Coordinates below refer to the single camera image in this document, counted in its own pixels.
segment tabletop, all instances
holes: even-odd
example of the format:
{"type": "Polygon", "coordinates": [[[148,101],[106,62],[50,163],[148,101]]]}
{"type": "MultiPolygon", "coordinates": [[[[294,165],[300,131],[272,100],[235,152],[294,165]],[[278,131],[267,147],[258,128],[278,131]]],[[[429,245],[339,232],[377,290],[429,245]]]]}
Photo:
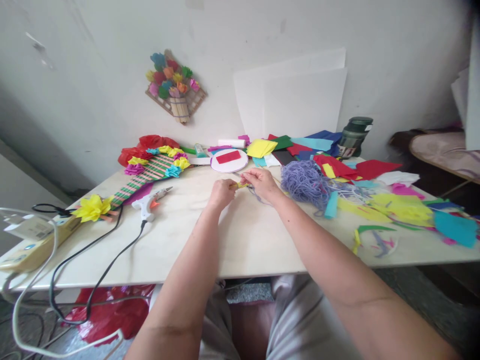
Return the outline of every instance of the tabletop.
{"type": "MultiPolygon", "coordinates": [[[[270,167],[269,170],[280,179],[279,166],[270,167]]],[[[109,197],[124,186],[130,177],[119,171],[86,196],[99,194],[101,197],[109,197]]],[[[140,240],[118,258],[101,286],[164,282],[200,213],[207,205],[213,182],[228,178],[240,180],[236,174],[219,173],[209,166],[197,166],[186,169],[180,178],[157,181],[152,191],[167,187],[173,187],[172,190],[160,199],[160,205],[153,210],[156,214],[155,220],[145,226],[140,240]]],[[[434,199],[421,190],[419,192],[426,195],[427,200],[434,199]]],[[[354,230],[358,226],[389,226],[341,210],[338,210],[338,215],[334,219],[316,217],[313,215],[316,209],[312,204],[299,203],[299,205],[349,248],[354,246],[354,230]]],[[[56,286],[59,289],[94,286],[113,258],[137,237],[140,225],[140,211],[130,205],[125,206],[119,227],[70,261],[58,277],[56,286]]],[[[60,246],[56,257],[33,288],[48,289],[52,270],[61,260],[103,235],[113,226],[113,223],[106,221],[83,224],[60,246]]],[[[275,209],[259,202],[247,188],[239,189],[234,201],[222,212],[219,236],[221,241],[219,278],[250,278],[306,271],[275,209]]],[[[480,260],[478,241],[473,249],[461,245],[450,246],[442,242],[442,236],[438,233],[405,228],[398,228],[396,236],[398,245],[392,254],[378,258],[371,251],[360,248],[358,256],[373,268],[480,260]]],[[[2,256],[0,261],[21,247],[22,243],[2,256]]],[[[0,272],[0,282],[7,276],[6,272],[0,272]]],[[[12,281],[11,287],[14,290],[21,290],[31,277],[32,274],[20,275],[12,281]]]]}

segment paper roll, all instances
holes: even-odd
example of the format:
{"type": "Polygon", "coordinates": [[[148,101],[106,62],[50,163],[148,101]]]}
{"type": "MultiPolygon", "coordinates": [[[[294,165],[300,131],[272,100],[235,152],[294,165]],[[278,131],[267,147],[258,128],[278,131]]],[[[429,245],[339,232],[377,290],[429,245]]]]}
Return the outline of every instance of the paper roll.
{"type": "Polygon", "coordinates": [[[220,139],[218,140],[218,146],[230,145],[232,148],[243,149],[245,148],[245,140],[240,139],[220,139]]]}

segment yarn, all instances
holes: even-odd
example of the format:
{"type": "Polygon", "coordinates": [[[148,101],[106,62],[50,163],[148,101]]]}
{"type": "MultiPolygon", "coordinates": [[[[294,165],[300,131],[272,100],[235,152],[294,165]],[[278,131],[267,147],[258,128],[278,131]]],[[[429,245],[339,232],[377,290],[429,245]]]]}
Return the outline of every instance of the yarn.
{"type": "Polygon", "coordinates": [[[329,181],[313,160],[292,161],[281,169],[281,188],[295,201],[312,203],[318,209],[315,216],[327,207],[332,191],[329,181]]]}

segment white cable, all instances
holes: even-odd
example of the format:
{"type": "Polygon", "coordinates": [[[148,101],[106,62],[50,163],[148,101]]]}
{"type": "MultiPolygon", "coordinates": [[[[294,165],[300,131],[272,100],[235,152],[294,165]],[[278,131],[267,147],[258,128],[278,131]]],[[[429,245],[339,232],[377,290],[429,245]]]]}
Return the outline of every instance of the white cable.
{"type": "Polygon", "coordinates": [[[56,352],[51,352],[51,351],[42,349],[40,347],[31,346],[31,345],[28,345],[28,344],[22,342],[22,338],[20,337],[19,324],[18,324],[18,317],[19,317],[19,312],[20,312],[20,303],[22,302],[22,299],[24,298],[27,291],[29,291],[32,288],[32,286],[34,285],[34,283],[37,280],[37,278],[39,277],[39,275],[42,273],[42,271],[45,269],[45,267],[47,267],[50,260],[52,260],[55,256],[55,254],[57,253],[57,248],[58,248],[58,245],[59,245],[59,229],[58,229],[58,226],[57,226],[56,222],[53,221],[50,217],[45,216],[45,215],[41,215],[41,214],[31,212],[31,211],[23,211],[23,210],[12,209],[12,208],[8,208],[8,207],[0,207],[0,210],[10,211],[10,212],[15,212],[15,213],[21,213],[21,214],[27,214],[27,215],[35,215],[39,218],[43,218],[43,219],[47,220],[49,223],[51,223],[53,225],[53,250],[51,252],[51,255],[46,260],[46,262],[42,265],[40,270],[38,270],[38,272],[35,274],[33,279],[26,286],[26,288],[21,292],[20,296],[16,300],[15,306],[13,307],[13,314],[12,314],[12,319],[11,319],[11,328],[12,328],[12,332],[13,332],[13,338],[15,339],[15,342],[18,345],[18,347],[23,349],[23,350],[29,351],[29,352],[34,352],[34,353],[37,353],[37,354],[44,355],[46,357],[52,357],[52,358],[55,358],[55,359],[64,359],[64,358],[67,358],[67,357],[72,356],[74,354],[77,354],[77,353],[79,353],[83,350],[92,348],[96,345],[100,345],[103,342],[105,342],[107,340],[110,340],[110,339],[112,339],[116,336],[118,336],[119,342],[121,343],[124,340],[124,334],[123,334],[121,329],[118,329],[114,333],[111,333],[110,335],[108,335],[108,336],[106,336],[106,337],[104,337],[100,340],[94,341],[94,342],[92,342],[92,343],[90,343],[90,344],[88,344],[84,347],[81,347],[77,350],[74,350],[74,351],[66,353],[66,354],[59,354],[59,353],[56,353],[56,352]]]}

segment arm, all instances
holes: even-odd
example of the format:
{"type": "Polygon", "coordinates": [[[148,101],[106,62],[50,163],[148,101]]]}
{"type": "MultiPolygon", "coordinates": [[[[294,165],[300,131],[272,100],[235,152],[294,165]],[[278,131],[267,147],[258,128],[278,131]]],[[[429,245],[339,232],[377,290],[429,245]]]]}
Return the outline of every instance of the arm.
{"type": "Polygon", "coordinates": [[[125,360],[198,359],[205,307],[219,270],[219,218],[235,196],[232,185],[231,179],[213,185],[125,360]]]}
{"type": "Polygon", "coordinates": [[[250,169],[242,177],[277,210],[308,273],[365,359],[459,358],[368,266],[285,196],[269,171],[250,169]]]}

